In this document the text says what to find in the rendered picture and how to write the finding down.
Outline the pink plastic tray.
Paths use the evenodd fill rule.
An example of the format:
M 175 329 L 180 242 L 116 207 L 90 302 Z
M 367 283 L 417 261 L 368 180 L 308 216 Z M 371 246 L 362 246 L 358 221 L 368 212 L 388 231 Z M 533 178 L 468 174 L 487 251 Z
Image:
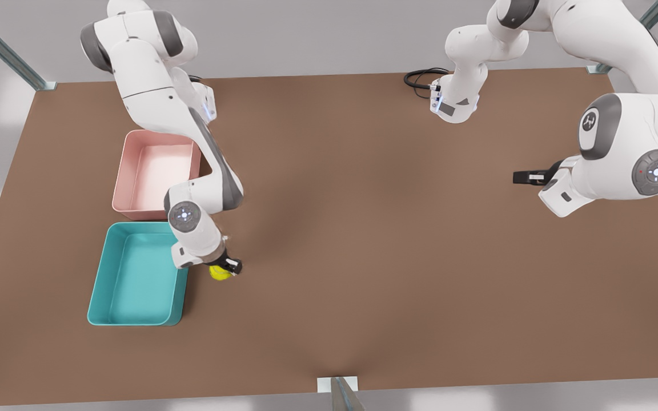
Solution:
M 190 138 L 149 130 L 125 137 L 111 206 L 135 221 L 165 220 L 170 187 L 196 179 L 201 151 Z

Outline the teal plastic tray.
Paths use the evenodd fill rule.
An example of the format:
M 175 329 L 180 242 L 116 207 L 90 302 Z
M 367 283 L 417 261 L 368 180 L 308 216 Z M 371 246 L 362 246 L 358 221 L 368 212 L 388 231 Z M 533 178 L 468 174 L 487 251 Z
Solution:
M 163 221 L 124 221 L 107 230 L 88 309 L 94 326 L 180 322 L 188 270 L 176 268 L 176 238 Z

